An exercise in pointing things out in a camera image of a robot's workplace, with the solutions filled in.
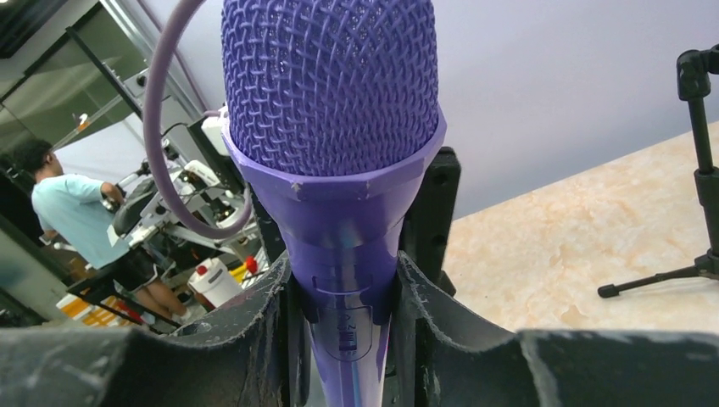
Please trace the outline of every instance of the microphone stand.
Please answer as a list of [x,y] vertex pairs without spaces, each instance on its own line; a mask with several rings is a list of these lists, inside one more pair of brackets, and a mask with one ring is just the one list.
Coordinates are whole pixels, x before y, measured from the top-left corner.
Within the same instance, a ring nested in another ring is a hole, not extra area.
[[601,298],[616,297],[622,291],[678,278],[705,277],[719,280],[719,169],[714,166],[711,158],[711,142],[704,106],[704,98],[711,93],[709,74],[719,75],[719,44],[705,51],[687,51],[677,59],[679,99],[687,102],[689,106],[694,149],[699,163],[694,179],[699,203],[704,207],[711,248],[706,254],[696,258],[694,265],[689,267],[633,282],[600,287],[597,293]]

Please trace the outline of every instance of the person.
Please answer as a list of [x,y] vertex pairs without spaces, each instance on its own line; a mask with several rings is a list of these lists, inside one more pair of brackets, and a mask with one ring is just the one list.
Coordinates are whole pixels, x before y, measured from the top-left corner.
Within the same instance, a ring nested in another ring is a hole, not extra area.
[[102,204],[111,198],[124,202],[120,189],[86,176],[65,174],[53,146],[41,139],[22,142],[14,161],[35,177],[32,208],[46,237],[58,234],[75,247],[95,270],[109,271],[114,279],[148,309],[165,318],[187,323],[191,313],[155,271],[152,257],[118,239],[111,243],[108,229],[113,215]]

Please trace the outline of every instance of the red lid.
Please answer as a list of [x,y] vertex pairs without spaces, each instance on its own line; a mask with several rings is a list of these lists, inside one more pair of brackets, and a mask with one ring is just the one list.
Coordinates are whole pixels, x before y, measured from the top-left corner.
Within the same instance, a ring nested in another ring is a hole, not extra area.
[[257,261],[255,261],[254,257],[247,257],[245,259],[245,265],[248,267],[249,274],[254,274],[257,272]]

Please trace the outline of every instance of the purple microphone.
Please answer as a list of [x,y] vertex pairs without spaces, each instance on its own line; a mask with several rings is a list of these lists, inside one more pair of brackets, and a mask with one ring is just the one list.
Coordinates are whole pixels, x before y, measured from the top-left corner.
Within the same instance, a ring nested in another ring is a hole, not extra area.
[[287,245],[327,403],[380,406],[402,220],[446,130],[432,3],[225,0],[222,46],[226,144]]

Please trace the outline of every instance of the marble surface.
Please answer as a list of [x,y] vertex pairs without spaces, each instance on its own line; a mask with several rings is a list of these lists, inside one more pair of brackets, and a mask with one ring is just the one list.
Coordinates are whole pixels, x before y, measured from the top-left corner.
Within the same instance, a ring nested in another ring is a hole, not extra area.
[[[719,162],[719,123],[710,132]],[[709,248],[696,167],[687,133],[456,220],[444,261],[455,297],[510,330],[719,333],[716,281],[597,295],[608,283],[691,265]]]

